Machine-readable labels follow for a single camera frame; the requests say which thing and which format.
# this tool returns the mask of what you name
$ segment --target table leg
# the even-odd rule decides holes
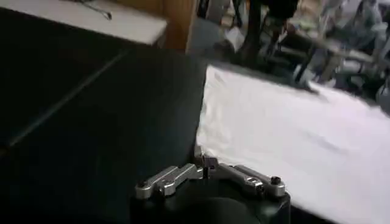
[[[311,59],[313,58],[313,55],[314,55],[315,52],[316,52],[316,48],[315,48],[314,44],[312,44],[310,46],[310,49],[309,49],[309,52],[308,52],[306,60],[304,61],[304,63],[300,67],[300,70],[299,70],[297,76],[295,77],[295,82],[296,83],[300,82],[300,79],[302,78],[302,75],[305,72],[307,66],[310,64]]]
[[[328,60],[327,64],[325,65],[325,69],[320,76],[319,83],[326,82],[330,79],[330,77],[333,74],[333,71],[340,65],[340,62],[342,62],[342,57],[338,55],[332,55],[330,59]]]

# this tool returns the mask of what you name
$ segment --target silver metal link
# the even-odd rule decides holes
[[[279,177],[268,177],[242,165],[235,166],[234,168],[240,172],[246,173],[247,175],[260,179],[268,194],[275,197],[282,197],[286,194],[286,185]]]

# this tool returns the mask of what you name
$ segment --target wooden panel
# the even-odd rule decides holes
[[[169,19],[165,43],[167,48],[186,50],[195,9],[196,0],[164,0],[163,13]]]

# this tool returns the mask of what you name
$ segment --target person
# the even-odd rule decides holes
[[[250,0],[249,5],[248,31],[243,45],[237,52],[237,56],[241,64],[250,66],[256,62],[258,51],[260,50],[260,5],[267,5],[269,7],[268,16],[284,24],[287,19],[294,16],[298,0]],[[272,40],[277,40],[279,34],[280,32],[274,32]]]
[[[322,11],[322,15],[326,15],[330,10],[334,10],[334,8],[327,7]],[[328,24],[329,31],[325,34],[326,38],[338,40],[341,43],[341,47],[346,50],[361,50],[379,37],[380,34],[374,31],[373,28],[382,23],[382,18],[376,0],[362,0],[355,14],[344,27],[332,24],[332,19],[329,19],[328,22],[331,24]],[[325,61],[328,60],[327,52],[323,49],[318,49],[311,64],[314,73],[322,75],[325,69]]]

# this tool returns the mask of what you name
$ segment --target bolt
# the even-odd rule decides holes
[[[138,187],[145,187],[147,185],[147,181],[141,181],[138,183]]]
[[[278,184],[280,184],[280,182],[282,182],[282,179],[280,179],[280,177],[271,177],[271,184],[272,185],[278,185]]]

